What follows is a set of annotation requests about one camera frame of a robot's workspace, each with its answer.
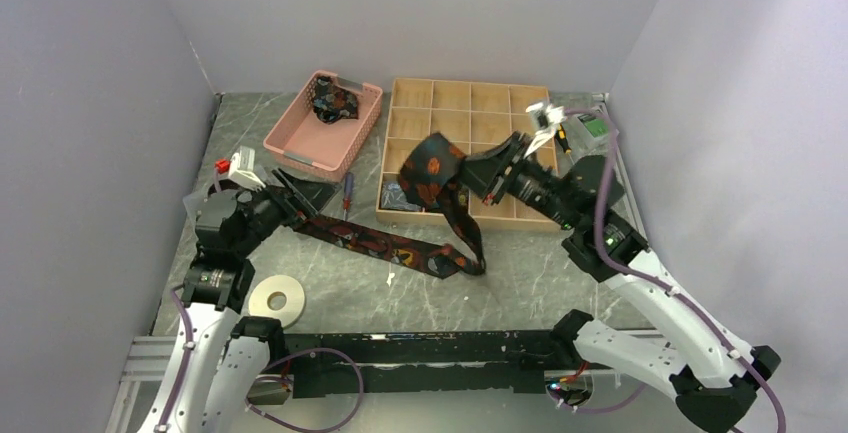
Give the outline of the red patterned dark tie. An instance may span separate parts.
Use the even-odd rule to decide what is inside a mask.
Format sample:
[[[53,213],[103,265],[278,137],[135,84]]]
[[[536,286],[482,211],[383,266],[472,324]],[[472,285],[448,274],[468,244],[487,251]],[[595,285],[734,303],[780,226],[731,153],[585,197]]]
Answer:
[[[416,240],[350,221],[319,215],[297,227],[299,234],[339,248],[408,268],[395,257],[395,249]]]

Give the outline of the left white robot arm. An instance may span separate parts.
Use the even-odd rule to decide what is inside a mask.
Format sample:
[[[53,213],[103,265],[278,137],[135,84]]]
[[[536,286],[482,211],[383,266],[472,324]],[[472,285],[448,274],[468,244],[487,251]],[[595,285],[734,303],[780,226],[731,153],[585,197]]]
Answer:
[[[140,431],[223,432],[259,373],[285,364],[281,321],[242,313],[255,276],[249,257],[277,229],[317,217],[338,190],[275,169],[260,187],[228,182],[187,197],[195,255],[171,291],[180,326]]]

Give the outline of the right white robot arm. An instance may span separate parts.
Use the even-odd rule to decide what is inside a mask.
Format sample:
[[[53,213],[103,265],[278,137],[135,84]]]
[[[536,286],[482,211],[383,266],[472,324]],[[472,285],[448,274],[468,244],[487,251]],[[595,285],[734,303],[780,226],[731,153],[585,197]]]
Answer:
[[[769,346],[732,334],[664,267],[642,234],[612,209],[623,193],[612,156],[579,159],[564,176],[540,165],[524,134],[468,156],[459,182],[485,203],[504,196],[555,222],[571,262],[633,305],[666,339],[665,346],[573,310],[551,331],[557,364],[581,361],[624,373],[669,397],[706,432],[733,432],[780,365]]]

